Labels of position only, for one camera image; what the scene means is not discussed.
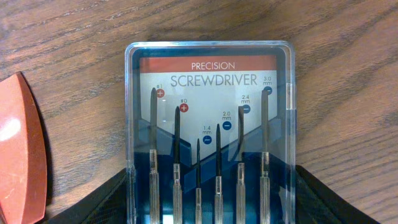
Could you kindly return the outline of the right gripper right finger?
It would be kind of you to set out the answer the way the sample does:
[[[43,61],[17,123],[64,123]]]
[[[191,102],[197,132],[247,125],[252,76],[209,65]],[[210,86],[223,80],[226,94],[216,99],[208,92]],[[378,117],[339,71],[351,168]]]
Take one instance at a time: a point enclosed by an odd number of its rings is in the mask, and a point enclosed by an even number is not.
[[[358,210],[302,166],[295,167],[297,224],[379,224]]]

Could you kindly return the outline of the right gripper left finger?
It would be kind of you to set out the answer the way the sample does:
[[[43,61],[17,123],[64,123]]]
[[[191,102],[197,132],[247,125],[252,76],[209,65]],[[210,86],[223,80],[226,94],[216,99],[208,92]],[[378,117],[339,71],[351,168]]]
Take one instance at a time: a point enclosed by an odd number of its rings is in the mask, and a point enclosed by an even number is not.
[[[127,175],[123,169],[48,224],[127,223]]]

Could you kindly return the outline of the orange scraper wooden handle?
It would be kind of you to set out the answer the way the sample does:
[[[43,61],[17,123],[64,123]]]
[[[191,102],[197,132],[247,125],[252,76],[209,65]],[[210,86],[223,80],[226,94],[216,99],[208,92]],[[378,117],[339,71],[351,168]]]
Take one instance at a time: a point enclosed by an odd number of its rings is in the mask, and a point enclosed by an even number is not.
[[[21,72],[1,81],[1,223],[43,219],[47,160],[38,109]]]

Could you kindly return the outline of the precision screwdriver set case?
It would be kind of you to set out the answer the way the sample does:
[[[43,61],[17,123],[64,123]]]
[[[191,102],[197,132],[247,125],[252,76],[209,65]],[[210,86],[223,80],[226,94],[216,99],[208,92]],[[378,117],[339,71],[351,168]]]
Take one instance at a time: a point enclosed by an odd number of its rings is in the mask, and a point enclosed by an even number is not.
[[[125,51],[128,223],[295,223],[295,52],[282,40]]]

